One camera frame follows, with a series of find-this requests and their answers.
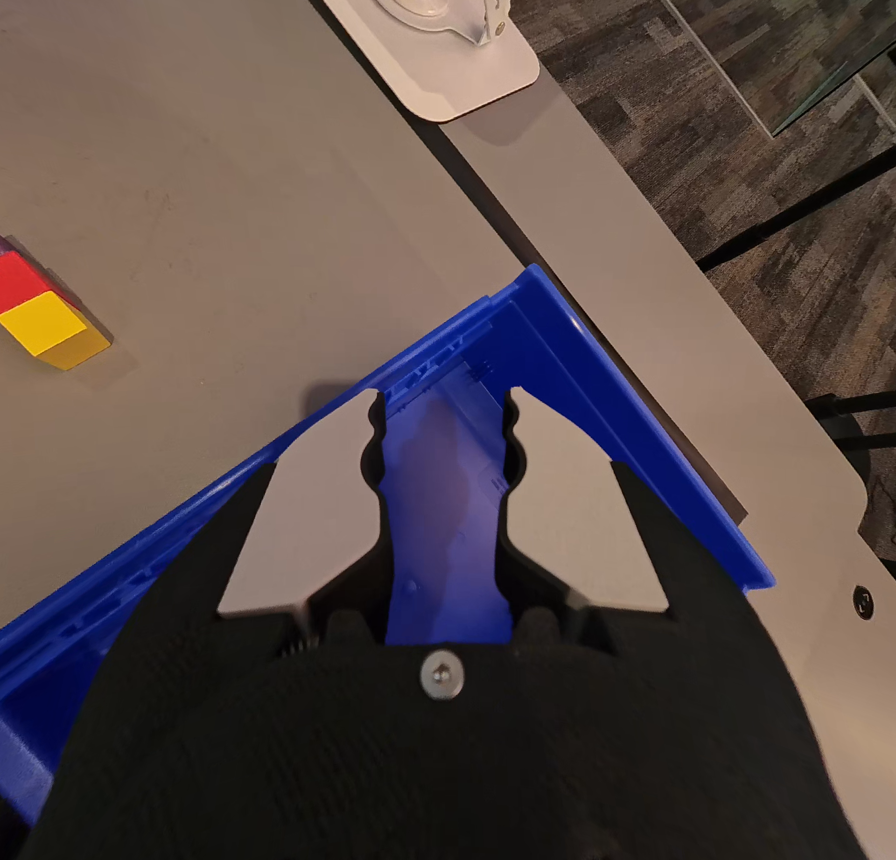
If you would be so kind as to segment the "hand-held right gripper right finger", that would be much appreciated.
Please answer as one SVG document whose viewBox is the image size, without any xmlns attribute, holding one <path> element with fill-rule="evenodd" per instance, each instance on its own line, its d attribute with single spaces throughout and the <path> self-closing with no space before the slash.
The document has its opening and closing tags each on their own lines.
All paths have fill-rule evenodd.
<svg viewBox="0 0 896 860">
<path fill-rule="evenodd" d="M 498 589 L 517 627 L 547 609 L 564 634 L 599 627 L 604 609 L 663 615 L 669 600 L 619 475 L 583 429 L 521 387 L 504 401 Z"/>
</svg>

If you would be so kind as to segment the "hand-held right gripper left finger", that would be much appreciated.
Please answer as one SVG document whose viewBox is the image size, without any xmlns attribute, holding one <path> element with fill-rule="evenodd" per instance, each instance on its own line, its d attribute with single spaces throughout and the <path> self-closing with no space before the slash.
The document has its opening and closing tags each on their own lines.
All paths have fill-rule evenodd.
<svg viewBox="0 0 896 860">
<path fill-rule="evenodd" d="M 280 454 L 218 615 L 286 614 L 318 637 L 334 612 L 388 629 L 392 536 L 385 476 L 385 396 L 365 389 Z"/>
</svg>

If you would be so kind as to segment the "blue plastic bin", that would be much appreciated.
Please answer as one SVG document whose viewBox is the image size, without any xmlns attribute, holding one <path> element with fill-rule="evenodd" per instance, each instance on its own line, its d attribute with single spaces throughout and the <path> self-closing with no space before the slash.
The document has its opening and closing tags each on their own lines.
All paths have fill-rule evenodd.
<svg viewBox="0 0 896 860">
<path fill-rule="evenodd" d="M 2 628 L 2 798 L 39 817 L 87 690 L 151 584 L 242 483 L 366 389 L 385 397 L 396 550 L 389 643 L 502 642 L 494 582 L 505 394 L 521 387 L 626 463 L 745 592 L 775 579 L 538 267 L 346 388 Z"/>
</svg>

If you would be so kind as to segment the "yellow cube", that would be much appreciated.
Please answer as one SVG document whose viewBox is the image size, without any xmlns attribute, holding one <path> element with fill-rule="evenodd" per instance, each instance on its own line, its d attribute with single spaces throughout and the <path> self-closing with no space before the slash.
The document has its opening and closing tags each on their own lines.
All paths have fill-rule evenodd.
<svg viewBox="0 0 896 860">
<path fill-rule="evenodd" d="M 64 372 L 112 345 L 82 311 L 52 291 L 3 312 L 1 324 L 32 357 Z"/>
</svg>

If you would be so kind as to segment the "red cube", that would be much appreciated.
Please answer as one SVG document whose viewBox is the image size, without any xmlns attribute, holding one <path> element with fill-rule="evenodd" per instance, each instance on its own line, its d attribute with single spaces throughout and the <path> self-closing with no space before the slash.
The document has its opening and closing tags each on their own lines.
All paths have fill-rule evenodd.
<svg viewBox="0 0 896 860">
<path fill-rule="evenodd" d="M 1 253 L 1 314 L 23 305 L 41 294 L 59 296 L 69 306 L 81 309 L 80 302 L 59 280 L 16 250 Z"/>
</svg>

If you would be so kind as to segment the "black round stand base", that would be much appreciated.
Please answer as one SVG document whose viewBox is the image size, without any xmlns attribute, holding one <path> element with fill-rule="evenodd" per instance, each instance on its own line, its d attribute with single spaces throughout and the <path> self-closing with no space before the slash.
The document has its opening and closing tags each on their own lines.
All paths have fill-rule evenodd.
<svg viewBox="0 0 896 860">
<path fill-rule="evenodd" d="M 856 416 L 852 414 L 837 415 L 828 418 L 815 416 L 823 431 L 837 445 L 840 454 L 849 463 L 856 476 L 861 480 L 866 496 L 869 495 L 872 462 L 869 450 L 844 450 L 840 447 L 841 440 L 863 437 L 865 432 L 859 424 Z"/>
</svg>

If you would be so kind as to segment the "black metal pole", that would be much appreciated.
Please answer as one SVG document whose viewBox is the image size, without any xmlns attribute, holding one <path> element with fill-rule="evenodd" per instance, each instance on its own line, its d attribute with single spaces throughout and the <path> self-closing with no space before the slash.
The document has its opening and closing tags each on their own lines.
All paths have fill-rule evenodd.
<svg viewBox="0 0 896 860">
<path fill-rule="evenodd" d="M 892 146 L 840 178 L 824 185 L 823 188 L 807 195 L 798 203 L 790 205 L 774 217 L 755 224 L 719 245 L 697 260 L 696 266 L 704 274 L 712 272 L 721 265 L 756 249 L 802 219 L 834 204 L 869 182 L 877 180 L 894 168 L 895 147 Z"/>
</svg>

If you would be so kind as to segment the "white board stand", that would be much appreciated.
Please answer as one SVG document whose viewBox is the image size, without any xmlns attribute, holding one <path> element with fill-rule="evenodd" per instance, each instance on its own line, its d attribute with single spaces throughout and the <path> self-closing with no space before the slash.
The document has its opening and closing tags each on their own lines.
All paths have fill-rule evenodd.
<svg viewBox="0 0 896 860">
<path fill-rule="evenodd" d="M 413 115 L 442 124 L 530 87 L 510 0 L 322 0 Z"/>
</svg>

